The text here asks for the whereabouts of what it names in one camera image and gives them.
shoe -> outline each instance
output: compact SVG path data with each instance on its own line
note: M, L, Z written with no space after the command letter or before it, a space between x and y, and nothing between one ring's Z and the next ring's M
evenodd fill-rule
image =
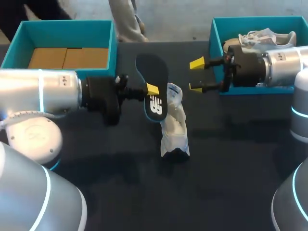
M269 28L260 31L250 31L247 35L239 34L238 39L229 39L223 45L224 52L229 46L241 45L244 53L262 54L269 50L286 49L296 46L296 33L276 34Z
M183 92L180 87L173 83L167 85L168 114L160 123L163 138L160 145L162 157L168 154L180 153L189 156L187 139L186 115L182 106Z

black insole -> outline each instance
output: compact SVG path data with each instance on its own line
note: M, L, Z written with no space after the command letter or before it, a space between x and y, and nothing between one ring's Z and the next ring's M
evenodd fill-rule
M160 122L167 116L168 68L161 58L154 54L138 54L136 69L143 80L158 87L159 95L148 95L144 99L144 110L148 119Z

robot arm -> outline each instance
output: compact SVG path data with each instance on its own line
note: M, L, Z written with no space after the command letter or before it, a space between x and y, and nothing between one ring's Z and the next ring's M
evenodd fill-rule
M191 69L207 69L223 65L224 79L220 83L191 84L191 89L218 90L228 92L233 87L255 87L264 83L266 87L291 86L296 75L308 65L308 46L267 51L262 56L243 53L241 46L230 46L221 58L205 63L200 58L190 63Z
M107 125L116 125L125 99L143 101L158 94L154 86L131 89L128 77L87 77L74 71L0 70L0 128L9 145L39 164L56 159L62 135L50 118L86 108L99 112Z
M294 95L291 113L291 134L308 143L308 46L265 52L262 56L243 53L241 46L231 46L221 58L205 63L200 58L190 63L191 69L223 65L224 79L220 83L191 84L191 90L228 92L233 87L292 86Z

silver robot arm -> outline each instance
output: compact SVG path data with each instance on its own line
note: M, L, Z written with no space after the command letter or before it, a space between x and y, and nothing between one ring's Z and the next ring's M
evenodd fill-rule
M50 119L86 108L107 125L119 122L125 99L143 101L147 91L126 87L128 77L87 77L74 71L0 69L0 129L9 145L39 164L53 166L62 135Z
M262 55L243 53L241 46L230 46L221 58L208 60L202 68L224 66L220 83L191 84L191 90L205 93L209 90L228 92L232 87L265 87L294 85L291 134L308 143L308 46L267 51Z
M76 186L0 142L2 231L84 231L86 221Z

